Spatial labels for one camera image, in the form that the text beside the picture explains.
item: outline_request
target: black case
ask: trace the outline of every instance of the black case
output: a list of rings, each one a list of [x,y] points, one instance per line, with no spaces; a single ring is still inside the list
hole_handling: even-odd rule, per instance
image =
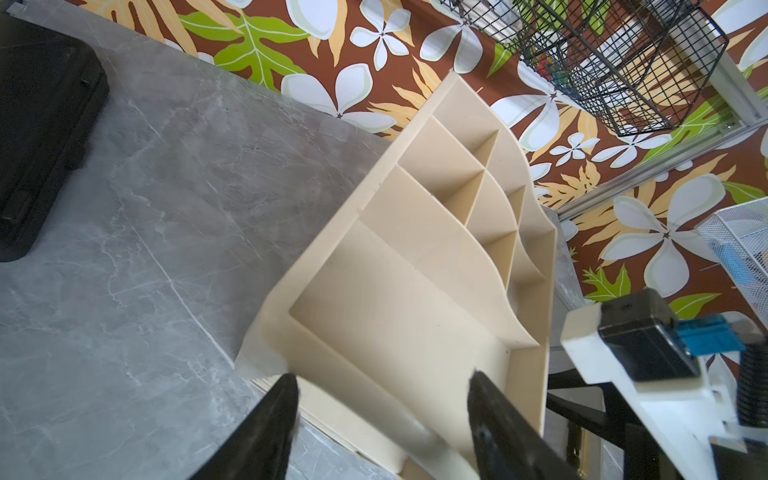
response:
[[[93,48],[0,13],[0,262],[35,242],[108,92]]]

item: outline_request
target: black wire basket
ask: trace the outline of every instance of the black wire basket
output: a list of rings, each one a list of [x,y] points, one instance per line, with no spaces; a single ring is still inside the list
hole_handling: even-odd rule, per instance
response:
[[[439,1],[619,136],[680,126],[728,46],[691,0]]]

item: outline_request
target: blue connector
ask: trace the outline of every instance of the blue connector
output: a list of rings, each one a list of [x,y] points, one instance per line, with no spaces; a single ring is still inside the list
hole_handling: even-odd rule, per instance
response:
[[[677,335],[694,356],[746,349],[725,317],[719,313],[695,320],[683,320],[674,326]]]

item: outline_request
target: beige plastic organizer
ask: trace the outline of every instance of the beige plastic organizer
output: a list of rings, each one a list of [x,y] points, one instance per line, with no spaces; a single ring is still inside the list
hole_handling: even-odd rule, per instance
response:
[[[305,418],[392,472],[476,478],[473,371],[543,427],[556,235],[451,73],[266,298],[238,372],[296,373]]]

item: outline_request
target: green leaf print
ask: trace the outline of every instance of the green leaf print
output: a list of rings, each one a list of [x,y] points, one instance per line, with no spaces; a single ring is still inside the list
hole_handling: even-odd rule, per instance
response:
[[[677,318],[692,320],[699,314],[701,307],[715,300],[718,296],[720,296],[719,293],[695,293],[694,295],[678,297],[672,300],[669,305]]]
[[[757,96],[760,98],[768,97],[768,87],[758,90]],[[689,139],[705,130],[709,130],[712,127],[716,127],[718,124],[730,120],[733,120],[733,111],[721,96],[715,95],[702,103],[699,108],[690,114],[681,126],[672,132],[672,140],[660,147],[649,150],[645,155],[645,158],[643,158],[637,165],[644,164],[645,162],[658,157],[679,144],[681,141]]]
[[[736,182],[723,182],[723,187],[730,193],[733,201],[737,204],[743,204],[758,198],[766,196],[765,192],[757,187],[751,187],[750,185],[737,184]]]
[[[497,43],[491,69],[488,70],[488,74],[485,77],[488,78],[496,73],[499,68],[503,67],[507,63],[507,60],[510,58],[512,58],[512,52],[509,49],[504,48],[502,44]]]
[[[273,72],[281,75],[306,73],[287,56],[261,43],[269,40],[275,43],[290,43],[303,40],[310,35],[300,28],[288,25],[279,18],[249,17],[238,18],[227,14],[243,35],[218,25],[201,12],[180,15],[184,27],[200,37],[214,41],[243,41],[225,47],[214,57],[214,64],[228,71],[241,71],[250,67],[249,80],[253,83],[279,91],[275,87]]]
[[[598,9],[589,18],[589,25],[598,35],[603,34],[605,29],[605,19],[608,16],[608,9],[611,7],[610,0],[581,0],[581,17],[586,20],[592,12],[595,2],[598,3]]]
[[[629,295],[632,288],[632,283],[627,274],[627,267],[624,265],[621,266],[616,281],[613,283],[611,283],[605,276],[602,266],[598,268],[597,272],[593,272],[592,269],[584,270],[584,283],[594,285],[598,288],[597,292],[584,296],[584,298],[595,302],[607,302],[608,300],[613,300],[620,296]]]

